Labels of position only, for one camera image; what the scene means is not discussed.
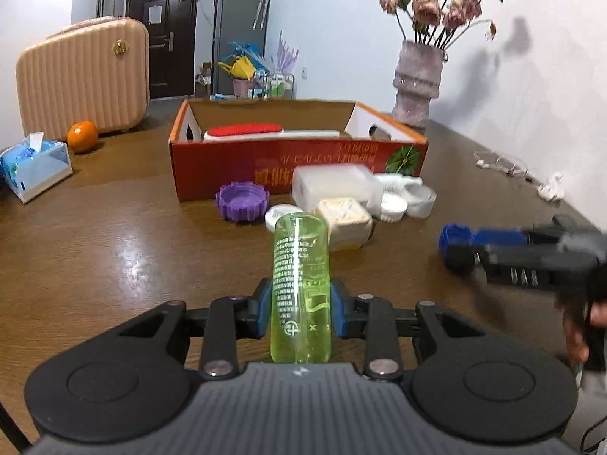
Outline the person right hand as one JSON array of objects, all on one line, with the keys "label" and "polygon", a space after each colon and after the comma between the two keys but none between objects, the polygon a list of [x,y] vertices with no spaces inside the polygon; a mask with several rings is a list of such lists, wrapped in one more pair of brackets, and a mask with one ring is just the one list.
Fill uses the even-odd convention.
[{"label": "person right hand", "polygon": [[584,364],[590,356],[590,348],[585,341],[585,319],[590,316],[595,328],[606,328],[606,301],[596,301],[586,311],[587,302],[581,295],[558,293],[555,307],[563,313],[562,326],[567,355],[572,364]]}]

